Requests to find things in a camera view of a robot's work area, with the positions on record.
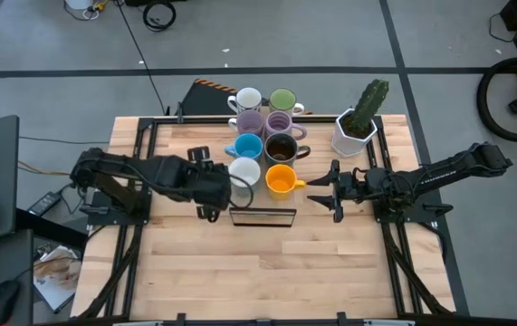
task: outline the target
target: orange mug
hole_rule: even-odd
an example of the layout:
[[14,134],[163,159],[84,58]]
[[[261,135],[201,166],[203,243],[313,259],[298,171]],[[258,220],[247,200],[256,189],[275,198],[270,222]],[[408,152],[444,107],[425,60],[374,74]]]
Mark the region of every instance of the orange mug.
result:
[[306,182],[298,180],[291,167],[277,164],[266,172],[266,185],[270,197],[276,200],[284,200],[295,188],[305,187]]

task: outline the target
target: cactus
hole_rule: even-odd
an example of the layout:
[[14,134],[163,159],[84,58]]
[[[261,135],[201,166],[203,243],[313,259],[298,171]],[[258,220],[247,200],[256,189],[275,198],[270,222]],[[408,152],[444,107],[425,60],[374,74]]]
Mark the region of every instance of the cactus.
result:
[[342,130],[348,136],[364,139],[370,130],[370,121],[387,97],[388,81],[374,80],[363,91],[359,103],[349,116],[342,119]]

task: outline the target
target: wooden table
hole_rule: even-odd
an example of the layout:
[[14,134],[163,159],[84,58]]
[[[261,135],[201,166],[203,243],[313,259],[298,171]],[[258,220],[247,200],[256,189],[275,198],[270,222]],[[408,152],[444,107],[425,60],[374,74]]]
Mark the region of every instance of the wooden table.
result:
[[[116,119],[110,153],[132,154],[138,120]],[[406,117],[384,115],[383,121],[394,169],[417,168]],[[298,177],[308,181],[325,175],[330,161],[339,156],[330,148],[333,124],[304,126],[309,134],[299,143],[311,146],[312,153],[294,167]],[[155,154],[185,157],[187,149],[206,144],[214,162],[230,162],[224,146],[236,136],[221,124],[162,125]],[[145,153],[147,142],[143,146]],[[375,147],[379,155],[376,139]],[[365,153],[342,158],[340,164],[342,171],[369,167]],[[385,247],[372,205],[344,201],[345,218],[335,224],[327,208],[306,198],[329,195],[330,190],[306,187],[297,193],[292,228],[235,227],[226,212],[209,224],[196,217],[193,203],[154,195],[141,240],[131,319],[174,320],[179,312],[189,320],[334,319],[337,312],[349,318],[395,317]],[[88,307],[110,276],[118,230],[106,227],[87,245],[72,315]],[[417,274],[453,310],[436,236],[413,224],[407,225],[407,234]],[[399,274],[410,312],[407,282]],[[124,287],[122,279],[116,313]]]

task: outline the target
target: purple mug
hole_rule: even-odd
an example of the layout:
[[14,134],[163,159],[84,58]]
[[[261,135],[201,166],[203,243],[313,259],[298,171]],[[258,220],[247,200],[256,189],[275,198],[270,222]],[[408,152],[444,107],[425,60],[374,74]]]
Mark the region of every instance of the purple mug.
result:
[[266,118],[266,137],[279,132],[292,135],[292,129],[298,129],[302,132],[300,136],[294,136],[296,140],[306,137],[306,128],[300,124],[292,123],[291,116],[286,112],[275,111]]
[[256,110],[245,110],[240,112],[237,118],[231,118],[228,121],[228,125],[230,128],[238,131],[240,135],[251,133],[261,137],[264,130],[262,114]]

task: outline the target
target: gray floor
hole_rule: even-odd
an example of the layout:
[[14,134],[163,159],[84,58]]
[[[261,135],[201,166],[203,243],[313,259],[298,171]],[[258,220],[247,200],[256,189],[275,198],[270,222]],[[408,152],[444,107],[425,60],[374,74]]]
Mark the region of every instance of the gray floor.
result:
[[[487,19],[505,0],[390,0],[388,5],[408,67],[485,67],[517,54],[487,34]],[[175,4],[176,24],[162,34],[143,26],[141,13],[124,8],[150,68],[395,67],[379,0],[189,0]],[[501,21],[494,31],[509,34]],[[120,12],[108,6],[92,22],[70,18],[59,1],[13,0],[0,8],[0,71],[144,69]],[[391,81],[382,113],[406,113],[396,74],[294,73],[155,76],[166,105],[175,108],[195,78],[232,87],[296,92],[315,113],[353,105],[373,78]],[[517,318],[517,144],[481,125],[474,94],[479,75],[410,75],[432,160],[476,141],[501,146],[514,167],[495,179],[468,179],[442,190],[452,241],[472,315]],[[504,105],[517,97],[517,78],[490,87],[494,116],[517,131]],[[0,79],[0,116],[21,117],[21,134],[70,140],[107,140],[114,117],[161,115],[147,77]],[[48,170],[69,171],[86,146],[22,140],[20,159]],[[19,174],[18,206],[27,208],[63,177]],[[74,203],[74,194],[68,194]],[[60,223],[63,207],[49,216]],[[43,302],[35,320],[59,320]]]

